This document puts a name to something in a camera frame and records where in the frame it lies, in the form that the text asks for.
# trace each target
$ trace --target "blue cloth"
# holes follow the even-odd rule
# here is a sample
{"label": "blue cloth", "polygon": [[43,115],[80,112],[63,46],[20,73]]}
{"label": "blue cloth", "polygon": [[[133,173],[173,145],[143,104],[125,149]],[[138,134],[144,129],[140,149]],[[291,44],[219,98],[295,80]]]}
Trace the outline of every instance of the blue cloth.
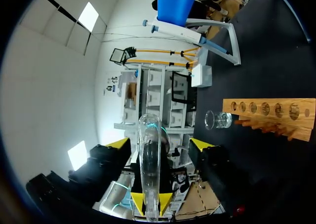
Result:
{"label": "blue cloth", "polygon": [[158,0],[158,20],[184,27],[194,0]]}

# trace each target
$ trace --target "black table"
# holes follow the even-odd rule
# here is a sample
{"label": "black table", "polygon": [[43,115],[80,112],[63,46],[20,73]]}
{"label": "black table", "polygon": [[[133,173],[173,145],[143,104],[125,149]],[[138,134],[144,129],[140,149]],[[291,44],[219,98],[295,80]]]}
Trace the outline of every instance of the black table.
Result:
{"label": "black table", "polygon": [[[314,131],[309,143],[288,142],[285,136],[276,138],[273,133],[262,134],[234,124],[229,129],[209,131],[204,117],[208,110],[222,111],[224,98],[315,98],[315,46],[307,43],[283,0],[251,0],[231,22],[238,38],[241,65],[234,66],[209,53],[213,86],[198,90],[194,137],[225,146],[231,161],[248,171],[254,182],[286,180],[293,192],[298,187],[304,189],[302,180],[309,180],[311,171],[314,173],[309,170],[316,160]],[[226,30],[221,30],[213,41],[230,49]]]}

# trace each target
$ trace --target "clear plastic tube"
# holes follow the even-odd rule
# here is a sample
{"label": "clear plastic tube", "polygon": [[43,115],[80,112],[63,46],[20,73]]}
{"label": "clear plastic tube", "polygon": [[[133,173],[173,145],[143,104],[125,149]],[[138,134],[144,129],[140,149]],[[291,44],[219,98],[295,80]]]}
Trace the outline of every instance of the clear plastic tube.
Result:
{"label": "clear plastic tube", "polygon": [[138,123],[138,152],[146,218],[157,222],[159,218],[159,181],[161,152],[161,121],[154,114],[145,114]]}

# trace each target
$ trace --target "circular hole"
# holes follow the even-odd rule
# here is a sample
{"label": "circular hole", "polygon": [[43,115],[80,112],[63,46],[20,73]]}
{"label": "circular hole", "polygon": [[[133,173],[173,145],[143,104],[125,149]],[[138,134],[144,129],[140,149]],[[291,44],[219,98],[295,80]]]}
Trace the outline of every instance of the circular hole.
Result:
{"label": "circular hole", "polygon": [[290,105],[290,117],[292,120],[297,120],[300,114],[300,108],[296,103]]}
{"label": "circular hole", "polygon": [[283,116],[283,108],[282,108],[282,104],[277,103],[275,105],[275,112],[276,112],[276,116],[278,118],[281,118]]}
{"label": "circular hole", "polygon": [[252,102],[250,103],[249,109],[253,114],[255,114],[257,112],[257,105],[254,102]]}
{"label": "circular hole", "polygon": [[305,116],[306,116],[306,117],[309,117],[309,116],[310,116],[310,110],[309,110],[309,109],[306,109],[306,110],[305,110]]}
{"label": "circular hole", "polygon": [[231,107],[232,107],[232,110],[235,111],[235,110],[237,109],[237,104],[236,104],[236,102],[232,102]]}
{"label": "circular hole", "polygon": [[245,102],[241,102],[241,103],[240,103],[239,109],[240,109],[242,112],[245,112],[245,111],[246,111],[246,104],[245,104]]}
{"label": "circular hole", "polygon": [[268,103],[266,103],[266,102],[262,103],[261,112],[265,116],[267,116],[270,113],[270,106]]}

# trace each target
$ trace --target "ceiling light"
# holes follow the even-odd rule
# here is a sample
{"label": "ceiling light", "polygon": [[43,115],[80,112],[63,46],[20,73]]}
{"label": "ceiling light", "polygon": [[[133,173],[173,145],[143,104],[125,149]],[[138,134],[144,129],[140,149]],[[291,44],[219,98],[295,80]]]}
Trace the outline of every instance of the ceiling light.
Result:
{"label": "ceiling light", "polygon": [[84,141],[70,149],[68,156],[75,171],[85,164],[87,162],[87,150]]}
{"label": "ceiling light", "polygon": [[79,22],[81,22],[91,32],[98,17],[98,12],[95,10],[92,4],[88,2],[79,17]]}

